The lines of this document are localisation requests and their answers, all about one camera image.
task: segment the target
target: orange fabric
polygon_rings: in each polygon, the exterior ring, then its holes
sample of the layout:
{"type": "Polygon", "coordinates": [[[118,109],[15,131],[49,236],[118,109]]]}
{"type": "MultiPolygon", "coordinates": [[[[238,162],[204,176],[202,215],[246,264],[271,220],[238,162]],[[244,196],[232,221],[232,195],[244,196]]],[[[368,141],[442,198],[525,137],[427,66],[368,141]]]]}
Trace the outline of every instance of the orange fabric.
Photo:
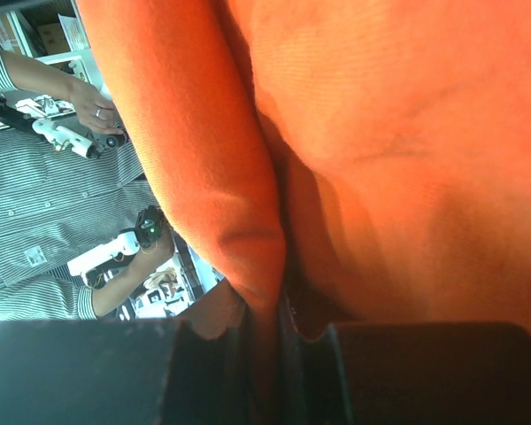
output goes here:
{"type": "Polygon", "coordinates": [[[80,1],[156,196],[257,317],[274,169],[301,271],[349,312],[531,332],[531,1],[226,5],[80,1]]]}

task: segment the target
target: patch on shirt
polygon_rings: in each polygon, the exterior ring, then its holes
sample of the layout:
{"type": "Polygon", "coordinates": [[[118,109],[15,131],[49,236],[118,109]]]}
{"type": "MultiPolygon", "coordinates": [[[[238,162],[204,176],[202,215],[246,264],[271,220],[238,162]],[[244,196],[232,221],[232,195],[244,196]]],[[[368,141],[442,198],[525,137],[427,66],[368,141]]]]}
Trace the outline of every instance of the patch on shirt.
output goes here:
{"type": "Polygon", "coordinates": [[[47,263],[47,259],[43,254],[42,247],[37,245],[29,250],[24,251],[26,259],[31,267],[37,267],[41,264],[47,263]]]}

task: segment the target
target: hand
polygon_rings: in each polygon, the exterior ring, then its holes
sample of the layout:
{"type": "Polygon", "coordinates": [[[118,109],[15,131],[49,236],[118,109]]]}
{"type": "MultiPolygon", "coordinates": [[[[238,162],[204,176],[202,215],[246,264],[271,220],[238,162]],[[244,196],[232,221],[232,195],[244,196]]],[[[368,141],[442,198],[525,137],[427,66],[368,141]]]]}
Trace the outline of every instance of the hand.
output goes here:
{"type": "Polygon", "coordinates": [[[68,100],[73,104],[79,122],[95,133],[121,135],[123,131],[113,127],[114,103],[98,93],[95,86],[73,79],[68,100]]]}
{"type": "Polygon", "coordinates": [[[175,253],[175,243],[167,225],[161,230],[161,237],[150,248],[140,250],[127,268],[130,274],[139,276],[142,280],[156,271],[175,253]]]}

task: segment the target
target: wrist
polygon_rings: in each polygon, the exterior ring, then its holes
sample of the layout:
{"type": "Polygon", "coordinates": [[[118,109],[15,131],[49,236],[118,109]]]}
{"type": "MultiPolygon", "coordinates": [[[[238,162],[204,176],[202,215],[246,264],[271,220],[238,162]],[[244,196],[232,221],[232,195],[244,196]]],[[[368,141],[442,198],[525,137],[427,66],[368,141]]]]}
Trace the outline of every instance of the wrist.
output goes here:
{"type": "Polygon", "coordinates": [[[145,270],[145,267],[141,267],[138,263],[132,261],[128,267],[122,272],[127,280],[130,282],[144,282],[148,277],[150,277],[151,272],[145,270]]]}
{"type": "Polygon", "coordinates": [[[65,97],[63,100],[74,104],[74,99],[79,93],[88,86],[89,84],[79,78],[73,77],[72,75],[66,74],[65,79],[65,97]]]}

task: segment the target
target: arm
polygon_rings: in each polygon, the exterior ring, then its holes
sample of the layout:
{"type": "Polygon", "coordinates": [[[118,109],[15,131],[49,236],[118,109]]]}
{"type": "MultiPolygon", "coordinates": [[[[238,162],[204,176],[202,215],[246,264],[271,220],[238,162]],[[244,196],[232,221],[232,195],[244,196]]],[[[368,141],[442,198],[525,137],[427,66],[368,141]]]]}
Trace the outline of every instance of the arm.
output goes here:
{"type": "Polygon", "coordinates": [[[24,89],[73,104],[79,121],[97,133],[114,134],[114,104],[85,81],[39,60],[0,49],[0,93],[24,89]]]}
{"type": "Polygon", "coordinates": [[[173,256],[171,234],[164,232],[155,248],[138,252],[128,268],[100,290],[77,287],[43,274],[0,289],[0,321],[96,319],[105,316],[173,256]]]}

